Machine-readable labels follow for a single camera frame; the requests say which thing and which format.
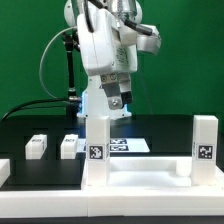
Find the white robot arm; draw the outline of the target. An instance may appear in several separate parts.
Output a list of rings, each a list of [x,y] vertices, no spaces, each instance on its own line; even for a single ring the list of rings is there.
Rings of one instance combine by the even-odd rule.
[[[64,17],[87,74],[80,118],[129,117],[142,12],[136,0],[67,0]]]

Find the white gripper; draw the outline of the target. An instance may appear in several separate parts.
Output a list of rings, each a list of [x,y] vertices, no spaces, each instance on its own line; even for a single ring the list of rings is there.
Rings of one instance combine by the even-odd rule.
[[[83,14],[77,18],[82,63],[88,76],[101,75],[109,108],[121,109],[122,104],[133,101],[129,73],[137,71],[136,46],[121,45],[116,19],[107,10],[96,10],[92,20],[93,33],[88,31]],[[112,73],[119,73],[118,79]]]

